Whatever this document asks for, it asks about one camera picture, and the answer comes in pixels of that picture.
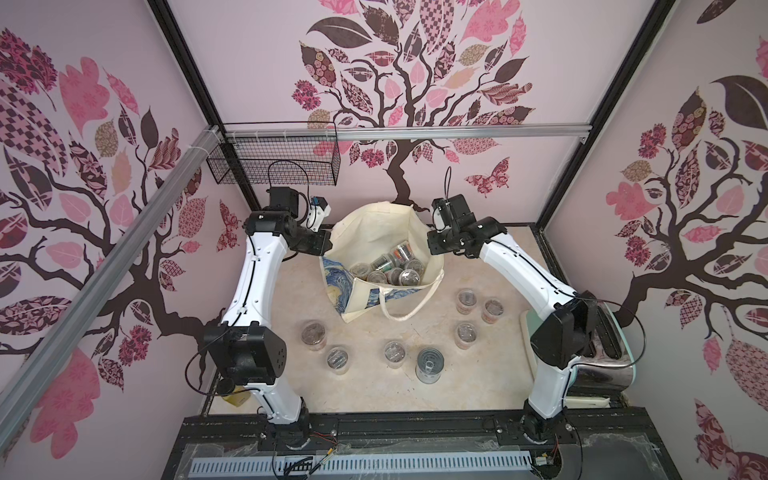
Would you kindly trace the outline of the cream canvas tote bag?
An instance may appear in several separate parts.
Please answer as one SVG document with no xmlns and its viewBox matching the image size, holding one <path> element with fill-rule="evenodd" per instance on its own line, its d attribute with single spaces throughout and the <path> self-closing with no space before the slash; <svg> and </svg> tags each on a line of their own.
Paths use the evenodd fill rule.
<svg viewBox="0 0 768 480">
<path fill-rule="evenodd" d="M 413 207 L 388 202 L 364 205 L 335 224 L 333 248 L 320 257 L 320 267 L 328 298 L 344 322 L 376 308 L 402 322 L 426 305 L 445 276 L 443 258 L 429 252 L 429 231 Z M 405 240 L 416 258 L 398 265 L 392 250 Z M 398 275 L 408 268 L 420 272 L 420 285 L 399 285 Z"/>
</svg>

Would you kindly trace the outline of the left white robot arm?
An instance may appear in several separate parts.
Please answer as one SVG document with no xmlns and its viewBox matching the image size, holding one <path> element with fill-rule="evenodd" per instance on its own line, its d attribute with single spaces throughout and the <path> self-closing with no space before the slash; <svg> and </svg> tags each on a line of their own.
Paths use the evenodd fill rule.
<svg viewBox="0 0 768 480">
<path fill-rule="evenodd" d="M 291 252 L 321 257 L 331 249 L 330 232 L 321 228 L 331 207 L 290 187 L 268 193 L 269 205 L 244 223 L 245 257 L 233 299 L 219 323 L 205 329 L 198 356 L 215 363 L 218 397 L 251 395 L 270 423 L 308 430 L 306 403 L 282 378 L 288 347 L 272 329 L 272 300 Z"/>
</svg>

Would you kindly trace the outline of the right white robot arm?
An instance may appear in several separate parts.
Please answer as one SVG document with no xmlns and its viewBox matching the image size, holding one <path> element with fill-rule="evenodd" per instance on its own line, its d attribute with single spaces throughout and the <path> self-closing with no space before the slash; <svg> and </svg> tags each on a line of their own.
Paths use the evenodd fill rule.
<svg viewBox="0 0 768 480">
<path fill-rule="evenodd" d="M 543 269 L 490 217 L 436 220 L 434 224 L 435 229 L 427 234 L 431 254 L 454 253 L 484 261 L 532 307 L 541 324 L 529 336 L 536 374 L 526 408 L 541 420 L 558 416 L 596 326 L 596 298 L 587 292 L 578 294 Z"/>
</svg>

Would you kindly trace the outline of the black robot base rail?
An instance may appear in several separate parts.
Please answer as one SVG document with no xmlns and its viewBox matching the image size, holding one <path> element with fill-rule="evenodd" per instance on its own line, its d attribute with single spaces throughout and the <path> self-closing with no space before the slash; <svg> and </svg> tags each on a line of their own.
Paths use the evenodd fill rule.
<svg viewBox="0 0 768 480">
<path fill-rule="evenodd" d="M 316 479 L 675 479 L 679 473 L 645 410 L 572 410 L 542 443 L 528 441 L 518 410 L 315 413 L 309 429 L 264 415 L 186 418 L 162 475 L 189 479 L 194 459 L 253 456 L 526 451 L 528 472 L 375 475 Z"/>
</svg>

